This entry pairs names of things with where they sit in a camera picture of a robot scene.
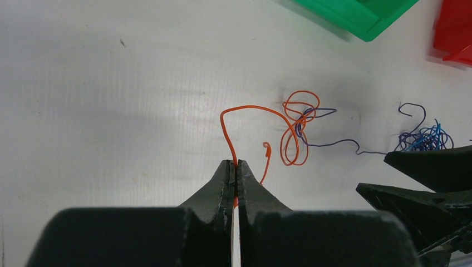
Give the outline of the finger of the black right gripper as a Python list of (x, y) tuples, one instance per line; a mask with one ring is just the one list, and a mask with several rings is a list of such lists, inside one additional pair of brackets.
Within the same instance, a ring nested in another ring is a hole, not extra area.
[(471, 253), (471, 189), (427, 192), (360, 183), (356, 191), (404, 224), (423, 266), (449, 266), (452, 253)]
[(471, 189), (471, 146), (425, 152), (390, 152), (384, 162), (434, 192)]

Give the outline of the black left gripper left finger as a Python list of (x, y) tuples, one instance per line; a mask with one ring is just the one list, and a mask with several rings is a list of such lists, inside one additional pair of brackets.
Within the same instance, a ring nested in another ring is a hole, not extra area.
[(46, 225), (28, 266), (231, 266), (235, 168), (176, 207), (76, 207)]

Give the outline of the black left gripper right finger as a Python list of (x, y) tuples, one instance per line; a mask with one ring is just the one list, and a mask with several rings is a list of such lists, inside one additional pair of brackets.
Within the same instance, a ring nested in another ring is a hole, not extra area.
[(299, 211), (281, 203), (240, 160), (236, 175), (243, 266), (420, 266), (393, 214)]

